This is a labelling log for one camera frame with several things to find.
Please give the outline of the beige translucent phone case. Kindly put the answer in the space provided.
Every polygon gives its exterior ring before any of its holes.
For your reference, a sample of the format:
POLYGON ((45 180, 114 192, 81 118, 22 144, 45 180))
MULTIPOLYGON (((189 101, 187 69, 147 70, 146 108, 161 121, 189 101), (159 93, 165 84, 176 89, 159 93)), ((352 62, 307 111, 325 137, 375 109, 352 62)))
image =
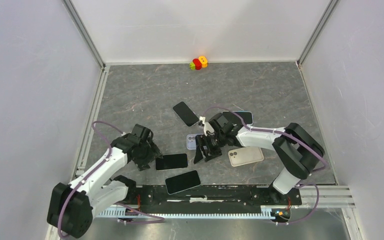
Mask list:
POLYGON ((253 164, 264 160, 262 149, 255 146, 248 146, 230 150, 228 158, 232 167, 253 164))

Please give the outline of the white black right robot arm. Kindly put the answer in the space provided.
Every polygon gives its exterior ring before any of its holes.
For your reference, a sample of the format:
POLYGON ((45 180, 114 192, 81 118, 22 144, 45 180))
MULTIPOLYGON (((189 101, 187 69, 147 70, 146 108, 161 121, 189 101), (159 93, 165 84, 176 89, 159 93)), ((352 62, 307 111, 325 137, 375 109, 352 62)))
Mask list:
POLYGON ((198 124, 203 127, 203 133, 195 137, 195 164, 221 156, 224 146, 258 147, 277 153, 284 168, 268 191, 269 199, 275 204, 286 201, 300 181, 328 166, 324 148, 294 122, 279 128, 254 127, 233 123, 217 113, 209 120, 201 116, 198 124))

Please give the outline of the light blue toothed rail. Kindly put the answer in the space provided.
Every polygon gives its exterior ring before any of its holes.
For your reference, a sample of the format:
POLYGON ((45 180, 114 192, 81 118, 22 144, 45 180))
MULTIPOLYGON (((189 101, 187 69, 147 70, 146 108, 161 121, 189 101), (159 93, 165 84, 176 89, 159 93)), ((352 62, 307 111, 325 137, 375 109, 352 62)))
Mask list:
MULTIPOLYGON (((260 208, 257 213, 151 213, 150 215, 165 219, 263 219, 274 220, 271 208, 260 208)), ((127 211, 125 207, 112 205, 99 213, 97 218, 146 219, 147 215, 127 211)))

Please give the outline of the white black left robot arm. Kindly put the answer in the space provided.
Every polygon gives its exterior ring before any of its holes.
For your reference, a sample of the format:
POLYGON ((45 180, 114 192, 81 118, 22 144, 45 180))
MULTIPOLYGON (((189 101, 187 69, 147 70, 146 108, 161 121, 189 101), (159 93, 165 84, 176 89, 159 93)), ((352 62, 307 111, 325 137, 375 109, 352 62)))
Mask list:
POLYGON ((133 162, 139 171, 162 156, 153 141, 153 132, 136 124, 131 132, 122 132, 109 141, 96 129, 92 129, 107 144, 105 153, 89 169, 69 183, 58 183, 51 192, 46 217, 48 224, 57 229, 60 239, 82 237, 93 220, 111 205, 141 203, 137 183, 123 175, 114 174, 133 162))

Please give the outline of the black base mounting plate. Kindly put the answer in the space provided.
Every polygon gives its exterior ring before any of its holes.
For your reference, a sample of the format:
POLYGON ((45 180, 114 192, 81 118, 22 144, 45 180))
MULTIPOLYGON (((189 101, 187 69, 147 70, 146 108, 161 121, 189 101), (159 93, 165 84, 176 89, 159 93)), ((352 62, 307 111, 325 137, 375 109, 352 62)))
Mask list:
POLYGON ((121 203, 147 214, 256 214, 262 206, 285 209, 302 205, 293 188, 282 195, 267 185, 200 185, 169 194, 165 185, 138 185, 121 203))

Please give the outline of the colourful toy blocks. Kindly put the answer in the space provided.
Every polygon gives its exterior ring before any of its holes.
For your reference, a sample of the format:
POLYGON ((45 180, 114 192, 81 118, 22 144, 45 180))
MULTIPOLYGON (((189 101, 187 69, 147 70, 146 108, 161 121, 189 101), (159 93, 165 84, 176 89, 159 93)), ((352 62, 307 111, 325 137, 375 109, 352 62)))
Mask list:
POLYGON ((199 56, 198 58, 194 58, 189 63, 189 68, 193 71, 201 70, 202 68, 208 67, 208 60, 205 56, 199 56))

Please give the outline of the lilac phone case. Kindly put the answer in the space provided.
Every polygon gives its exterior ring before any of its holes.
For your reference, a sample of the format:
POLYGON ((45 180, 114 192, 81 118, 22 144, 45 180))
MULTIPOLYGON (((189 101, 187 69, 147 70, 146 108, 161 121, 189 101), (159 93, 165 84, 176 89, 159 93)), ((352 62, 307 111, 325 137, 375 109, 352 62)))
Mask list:
POLYGON ((188 134, 186 136, 186 148, 190 151, 192 150, 196 150, 198 145, 197 145, 197 141, 196 141, 196 137, 197 136, 201 136, 202 134, 201 133, 197 133, 197 134, 188 134))

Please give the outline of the black smartphone front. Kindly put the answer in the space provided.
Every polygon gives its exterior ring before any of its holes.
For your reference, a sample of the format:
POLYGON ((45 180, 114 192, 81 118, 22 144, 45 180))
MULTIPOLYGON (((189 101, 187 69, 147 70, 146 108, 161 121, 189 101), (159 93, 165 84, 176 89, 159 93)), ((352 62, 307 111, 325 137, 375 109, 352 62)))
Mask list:
POLYGON ((167 193, 173 195, 201 185, 199 174, 196 170, 169 177, 165 180, 167 193))

